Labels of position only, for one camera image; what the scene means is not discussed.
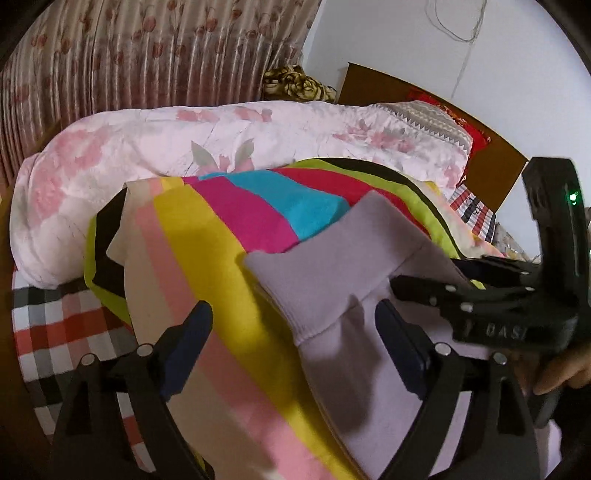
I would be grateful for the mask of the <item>person's right hand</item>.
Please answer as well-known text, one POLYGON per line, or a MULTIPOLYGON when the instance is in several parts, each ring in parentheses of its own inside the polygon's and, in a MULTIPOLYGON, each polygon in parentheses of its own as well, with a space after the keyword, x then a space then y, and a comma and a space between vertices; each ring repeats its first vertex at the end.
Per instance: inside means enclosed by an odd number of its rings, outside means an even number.
POLYGON ((565 351, 552 360, 543 370, 533 387, 535 395, 556 390, 563 384, 579 389, 590 383, 591 346, 589 343, 565 351))

